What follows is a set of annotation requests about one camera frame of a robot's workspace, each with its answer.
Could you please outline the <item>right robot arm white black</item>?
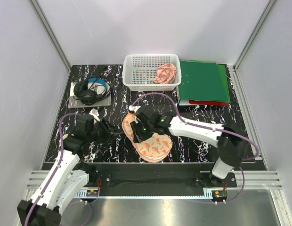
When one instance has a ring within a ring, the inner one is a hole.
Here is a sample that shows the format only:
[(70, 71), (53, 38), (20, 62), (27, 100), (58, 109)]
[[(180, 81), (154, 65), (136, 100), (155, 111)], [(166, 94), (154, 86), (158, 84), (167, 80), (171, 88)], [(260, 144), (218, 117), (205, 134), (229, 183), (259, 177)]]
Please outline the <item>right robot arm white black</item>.
[(231, 170), (241, 166), (249, 149), (249, 143), (245, 137), (236, 134), (230, 127), (223, 124), (181, 119), (174, 114), (134, 113), (134, 120), (130, 126), (133, 131), (134, 143), (142, 143), (156, 133), (158, 135), (188, 137), (218, 148), (219, 157), (209, 175), (210, 183), (216, 187), (225, 183)]

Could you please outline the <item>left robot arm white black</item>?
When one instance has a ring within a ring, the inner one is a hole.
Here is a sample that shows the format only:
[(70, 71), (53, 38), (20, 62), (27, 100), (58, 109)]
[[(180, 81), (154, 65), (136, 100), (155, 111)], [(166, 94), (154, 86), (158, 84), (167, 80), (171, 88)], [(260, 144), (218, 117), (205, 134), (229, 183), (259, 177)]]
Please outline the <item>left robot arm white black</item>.
[(23, 226), (58, 226), (62, 214), (77, 192), (97, 182), (97, 169), (82, 161), (92, 142), (108, 142), (123, 134), (106, 120), (92, 114), (77, 114), (74, 129), (66, 138), (59, 128), (61, 150), (38, 190), (17, 206)]

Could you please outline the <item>floral pink laundry bag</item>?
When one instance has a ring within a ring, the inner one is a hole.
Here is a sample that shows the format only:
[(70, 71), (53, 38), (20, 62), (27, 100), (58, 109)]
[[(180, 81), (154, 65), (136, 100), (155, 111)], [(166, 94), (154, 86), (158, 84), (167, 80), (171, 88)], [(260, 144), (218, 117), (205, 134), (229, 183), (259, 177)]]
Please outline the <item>floral pink laundry bag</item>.
[(141, 143), (134, 142), (134, 133), (130, 123), (135, 121), (135, 116), (128, 113), (122, 122), (122, 129), (126, 137), (131, 141), (139, 156), (147, 162), (160, 162), (171, 151), (173, 142), (168, 135), (154, 133), (149, 139)]

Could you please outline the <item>pink satin bra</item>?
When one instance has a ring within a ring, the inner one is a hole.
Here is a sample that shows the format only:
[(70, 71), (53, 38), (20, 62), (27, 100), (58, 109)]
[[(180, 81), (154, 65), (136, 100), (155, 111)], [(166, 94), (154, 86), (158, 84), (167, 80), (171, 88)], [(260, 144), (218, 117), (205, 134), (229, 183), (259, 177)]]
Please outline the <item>pink satin bra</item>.
[(154, 83), (170, 84), (175, 80), (177, 68), (174, 64), (167, 63), (157, 68), (157, 76), (153, 79)]

